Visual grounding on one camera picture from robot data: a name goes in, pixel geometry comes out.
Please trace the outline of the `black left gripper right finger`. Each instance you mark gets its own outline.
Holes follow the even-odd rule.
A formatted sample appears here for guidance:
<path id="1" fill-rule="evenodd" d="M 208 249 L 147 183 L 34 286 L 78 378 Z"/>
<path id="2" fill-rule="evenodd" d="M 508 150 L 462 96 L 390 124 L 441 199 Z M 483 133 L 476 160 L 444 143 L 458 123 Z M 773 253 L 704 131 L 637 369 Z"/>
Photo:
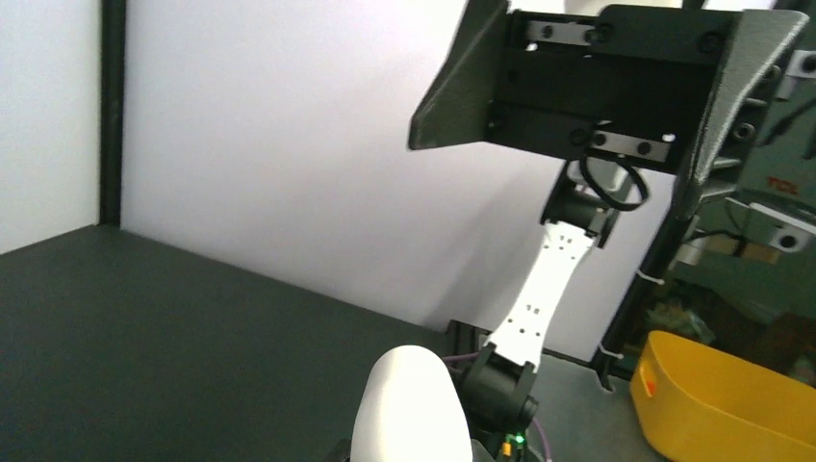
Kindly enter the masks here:
<path id="1" fill-rule="evenodd" d="M 495 462 L 495 458 L 477 440 L 471 439 L 472 461 L 473 462 Z"/>

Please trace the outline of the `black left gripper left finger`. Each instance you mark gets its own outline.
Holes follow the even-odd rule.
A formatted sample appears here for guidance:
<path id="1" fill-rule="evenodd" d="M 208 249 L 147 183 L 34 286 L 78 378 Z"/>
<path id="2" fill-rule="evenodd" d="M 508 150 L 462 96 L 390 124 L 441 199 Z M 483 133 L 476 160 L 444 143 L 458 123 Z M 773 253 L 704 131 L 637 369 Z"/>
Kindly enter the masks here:
<path id="1" fill-rule="evenodd" d="M 351 441 L 349 439 L 341 439 L 324 457 L 324 462 L 349 462 L 350 454 Z"/>

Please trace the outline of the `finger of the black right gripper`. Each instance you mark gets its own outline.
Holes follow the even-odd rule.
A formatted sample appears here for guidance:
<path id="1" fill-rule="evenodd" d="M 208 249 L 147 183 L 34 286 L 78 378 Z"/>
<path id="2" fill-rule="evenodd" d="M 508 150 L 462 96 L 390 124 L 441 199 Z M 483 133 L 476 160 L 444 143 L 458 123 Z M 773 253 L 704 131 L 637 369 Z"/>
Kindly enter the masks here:
<path id="1" fill-rule="evenodd" d="M 500 0 L 466 4 L 446 59 L 411 117 L 411 150 L 485 140 L 508 8 Z"/>
<path id="2" fill-rule="evenodd" d="M 746 99 L 809 21 L 806 13 L 745 10 L 737 14 L 703 116 L 674 187 L 672 211 L 687 220 L 706 199 L 714 161 Z"/>

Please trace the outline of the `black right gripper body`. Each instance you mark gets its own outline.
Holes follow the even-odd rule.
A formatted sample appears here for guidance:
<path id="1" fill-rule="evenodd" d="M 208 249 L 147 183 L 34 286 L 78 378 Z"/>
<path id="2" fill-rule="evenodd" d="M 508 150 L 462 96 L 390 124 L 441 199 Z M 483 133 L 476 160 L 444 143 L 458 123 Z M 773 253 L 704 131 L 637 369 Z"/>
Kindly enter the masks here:
<path id="1" fill-rule="evenodd" d="M 701 122 L 734 12 L 612 5 L 572 15 L 579 43 L 558 43 L 552 13 L 515 12 L 490 100 L 487 140 L 565 160 L 598 132 L 649 142 L 626 160 L 677 173 Z"/>

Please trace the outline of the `white oval charging case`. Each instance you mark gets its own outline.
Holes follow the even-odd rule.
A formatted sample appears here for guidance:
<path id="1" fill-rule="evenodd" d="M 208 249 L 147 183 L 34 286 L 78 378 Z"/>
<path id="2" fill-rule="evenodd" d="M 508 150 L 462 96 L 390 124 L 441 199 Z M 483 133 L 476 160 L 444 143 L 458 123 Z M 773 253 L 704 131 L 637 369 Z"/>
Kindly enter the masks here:
<path id="1" fill-rule="evenodd" d="M 448 369 L 433 351 L 398 346 L 370 370 L 351 436 L 352 461 L 472 461 Z"/>

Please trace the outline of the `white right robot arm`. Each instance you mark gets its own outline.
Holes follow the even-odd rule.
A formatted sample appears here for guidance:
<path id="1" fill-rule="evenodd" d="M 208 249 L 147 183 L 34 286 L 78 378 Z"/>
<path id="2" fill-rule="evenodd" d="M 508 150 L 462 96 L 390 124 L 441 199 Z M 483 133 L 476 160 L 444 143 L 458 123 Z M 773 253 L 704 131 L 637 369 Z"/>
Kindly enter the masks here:
<path id="1" fill-rule="evenodd" d="M 590 165 L 625 176 L 642 201 L 646 170 L 674 176 L 671 249 L 700 206 L 735 192 L 770 103 L 791 75 L 808 15 L 622 3 L 583 13 L 470 1 L 446 60 L 415 110 L 412 150 L 487 142 L 561 159 L 535 261 L 501 323 L 454 381 L 472 435 L 490 449 L 531 424 L 545 336 L 575 270 L 636 209 Z M 586 185 L 581 191 L 579 184 Z"/>

